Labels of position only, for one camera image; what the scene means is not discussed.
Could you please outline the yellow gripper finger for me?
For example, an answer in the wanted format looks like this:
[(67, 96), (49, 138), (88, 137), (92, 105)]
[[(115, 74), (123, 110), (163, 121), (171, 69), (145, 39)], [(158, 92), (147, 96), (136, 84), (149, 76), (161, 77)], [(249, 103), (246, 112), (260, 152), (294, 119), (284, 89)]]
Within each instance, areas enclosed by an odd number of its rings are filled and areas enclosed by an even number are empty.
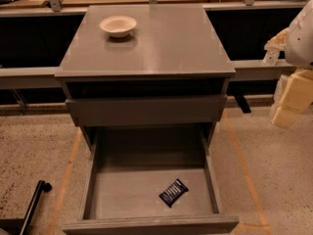
[(313, 70), (297, 69), (282, 75), (274, 94), (271, 123), (288, 128), (313, 103)]

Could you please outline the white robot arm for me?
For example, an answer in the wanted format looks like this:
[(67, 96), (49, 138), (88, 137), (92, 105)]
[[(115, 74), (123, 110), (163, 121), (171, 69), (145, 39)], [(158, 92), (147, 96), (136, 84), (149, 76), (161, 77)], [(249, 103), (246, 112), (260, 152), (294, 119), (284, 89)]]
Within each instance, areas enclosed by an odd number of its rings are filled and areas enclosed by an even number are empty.
[(285, 41), (285, 59), (296, 68), (288, 77), (272, 123), (290, 127), (313, 103), (313, 0), (293, 19)]

